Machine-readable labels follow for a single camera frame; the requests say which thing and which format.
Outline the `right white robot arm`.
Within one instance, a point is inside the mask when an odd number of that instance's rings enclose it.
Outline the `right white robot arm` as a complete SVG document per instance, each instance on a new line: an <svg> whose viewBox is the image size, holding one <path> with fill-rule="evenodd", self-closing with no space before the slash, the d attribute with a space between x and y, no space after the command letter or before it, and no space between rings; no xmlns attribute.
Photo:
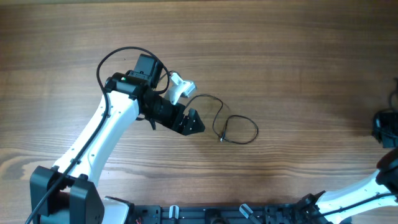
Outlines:
<svg viewBox="0 0 398 224"><path fill-rule="evenodd" d="M302 209L305 223L342 223L375 208L397 206L397 110L377 112L372 135L390 149L377 163L376 171L350 186L316 196Z"/></svg>

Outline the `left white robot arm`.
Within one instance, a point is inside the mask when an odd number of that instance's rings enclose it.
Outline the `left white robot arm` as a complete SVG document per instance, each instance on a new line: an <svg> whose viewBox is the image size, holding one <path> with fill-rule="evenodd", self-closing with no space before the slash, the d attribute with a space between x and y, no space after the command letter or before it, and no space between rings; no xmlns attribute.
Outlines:
<svg viewBox="0 0 398 224"><path fill-rule="evenodd" d="M30 177L32 213L28 223L133 223L134 204L101 198L98 182L109 156L127 128L144 119L184 136L205 130L198 112L178 102L196 90L177 72L167 75L172 86L165 96L155 92L163 63L139 56L134 70L115 73L101 89L100 104L71 148L51 168L38 166Z"/></svg>

